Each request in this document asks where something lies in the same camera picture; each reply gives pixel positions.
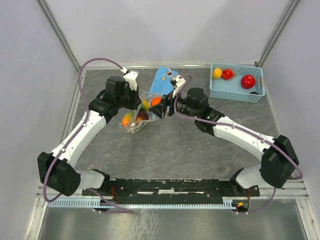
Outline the green orange mango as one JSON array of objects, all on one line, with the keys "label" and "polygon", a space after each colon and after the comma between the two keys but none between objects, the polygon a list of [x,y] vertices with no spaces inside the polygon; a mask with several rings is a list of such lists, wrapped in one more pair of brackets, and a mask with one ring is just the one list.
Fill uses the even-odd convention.
[{"label": "green orange mango", "polygon": [[129,122],[131,121],[133,115],[134,115],[134,114],[133,114],[132,112],[126,113],[126,114],[123,116],[122,120],[121,120],[122,126],[127,127],[128,124],[129,124]]}]

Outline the yellow green round fruit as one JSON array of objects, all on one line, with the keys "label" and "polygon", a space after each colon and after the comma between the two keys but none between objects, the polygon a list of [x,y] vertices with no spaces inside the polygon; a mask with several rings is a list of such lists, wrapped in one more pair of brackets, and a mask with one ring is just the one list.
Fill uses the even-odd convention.
[{"label": "yellow green round fruit", "polygon": [[141,102],[140,110],[144,112],[149,111],[149,103],[145,99]]}]

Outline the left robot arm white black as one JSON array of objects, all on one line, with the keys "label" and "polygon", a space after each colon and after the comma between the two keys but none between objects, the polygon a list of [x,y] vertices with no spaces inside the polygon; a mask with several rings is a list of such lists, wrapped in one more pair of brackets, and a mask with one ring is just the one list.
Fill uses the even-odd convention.
[{"label": "left robot arm white black", "polygon": [[82,119],[60,145],[51,152],[42,152],[38,158],[38,171],[43,186],[60,195],[71,196],[78,189],[94,189],[106,195],[111,189],[107,175],[99,170],[76,171],[79,157],[88,144],[120,109],[136,110],[142,103],[137,84],[138,72],[131,70],[123,77],[111,76],[105,89],[98,93]]}]

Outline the small yellow fruit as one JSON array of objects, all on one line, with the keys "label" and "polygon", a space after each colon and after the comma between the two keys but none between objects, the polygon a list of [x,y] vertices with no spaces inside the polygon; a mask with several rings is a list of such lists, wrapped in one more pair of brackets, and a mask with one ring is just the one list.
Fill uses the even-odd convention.
[{"label": "small yellow fruit", "polygon": [[222,77],[222,73],[223,73],[222,69],[216,67],[216,68],[214,68],[214,69],[212,70],[212,78],[215,79],[215,80],[216,80],[216,79],[219,79],[219,78]]}]

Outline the dark red purple fruit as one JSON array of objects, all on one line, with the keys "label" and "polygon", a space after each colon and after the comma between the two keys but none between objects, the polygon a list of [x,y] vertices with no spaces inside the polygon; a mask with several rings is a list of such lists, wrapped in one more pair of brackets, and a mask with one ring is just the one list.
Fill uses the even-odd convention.
[{"label": "dark red purple fruit", "polygon": [[140,121],[145,121],[149,119],[149,115],[146,111],[139,111],[137,116],[136,116],[136,121],[140,122]]}]

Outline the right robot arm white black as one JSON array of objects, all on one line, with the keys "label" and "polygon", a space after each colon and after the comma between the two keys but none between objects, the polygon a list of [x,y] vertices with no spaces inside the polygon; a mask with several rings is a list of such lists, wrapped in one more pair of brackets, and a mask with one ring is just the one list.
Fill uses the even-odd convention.
[{"label": "right robot arm white black", "polygon": [[201,132],[230,141],[259,159],[259,165],[240,169],[233,175],[229,189],[236,196],[263,183],[282,188],[298,169],[297,155],[286,136],[267,136],[237,124],[210,107],[209,98],[201,88],[189,89],[185,98],[172,92],[155,97],[149,110],[161,119],[176,114],[193,120]]}]

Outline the orange fruit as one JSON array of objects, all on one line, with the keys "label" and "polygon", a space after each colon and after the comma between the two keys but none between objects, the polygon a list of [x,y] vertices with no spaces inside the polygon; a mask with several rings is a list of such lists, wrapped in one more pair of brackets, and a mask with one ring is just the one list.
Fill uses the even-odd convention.
[{"label": "orange fruit", "polygon": [[150,106],[154,107],[154,106],[158,105],[161,101],[162,101],[161,97],[154,97],[150,102]]}]

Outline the clear zip top bag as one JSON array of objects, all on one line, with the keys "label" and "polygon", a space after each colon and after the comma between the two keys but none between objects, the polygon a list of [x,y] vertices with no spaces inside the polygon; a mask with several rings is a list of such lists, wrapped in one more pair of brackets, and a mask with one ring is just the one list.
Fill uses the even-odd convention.
[{"label": "clear zip top bag", "polygon": [[141,104],[135,110],[128,111],[122,118],[120,124],[126,133],[134,134],[146,124],[159,119],[154,113],[149,111],[152,100],[161,98],[158,93],[144,92],[140,96]]}]

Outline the red apple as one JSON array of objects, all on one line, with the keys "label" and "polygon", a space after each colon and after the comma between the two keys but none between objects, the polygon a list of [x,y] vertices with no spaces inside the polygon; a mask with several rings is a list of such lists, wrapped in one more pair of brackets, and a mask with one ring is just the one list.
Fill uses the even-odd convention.
[{"label": "red apple", "polygon": [[240,84],[244,89],[251,89],[256,84],[256,79],[253,75],[247,74],[241,78]]}]

